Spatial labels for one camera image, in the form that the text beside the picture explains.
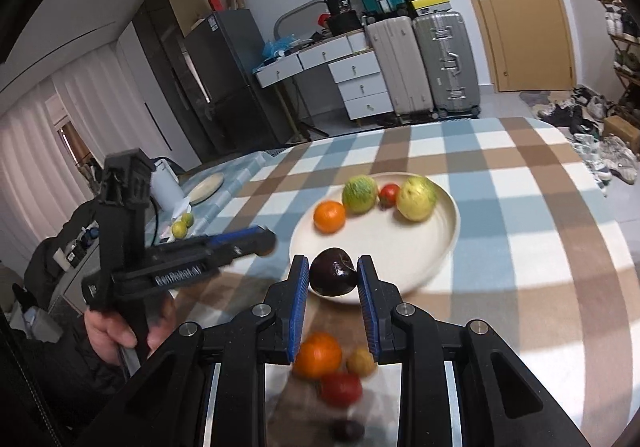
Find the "person's left hand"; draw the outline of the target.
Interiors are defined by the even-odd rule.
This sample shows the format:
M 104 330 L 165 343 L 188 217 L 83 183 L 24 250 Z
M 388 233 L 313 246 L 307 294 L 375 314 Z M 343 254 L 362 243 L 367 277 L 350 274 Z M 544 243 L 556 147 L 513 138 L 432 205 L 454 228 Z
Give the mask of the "person's left hand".
M 87 309 L 84 323 L 89 342 L 105 363 L 119 366 L 118 349 L 133 349 L 137 345 L 134 331 L 126 324 L 125 319 L 117 313 L 101 313 Z M 148 345 L 155 352 L 176 328 L 176 304 L 170 293 L 166 294 L 160 307 L 160 316 L 149 328 Z

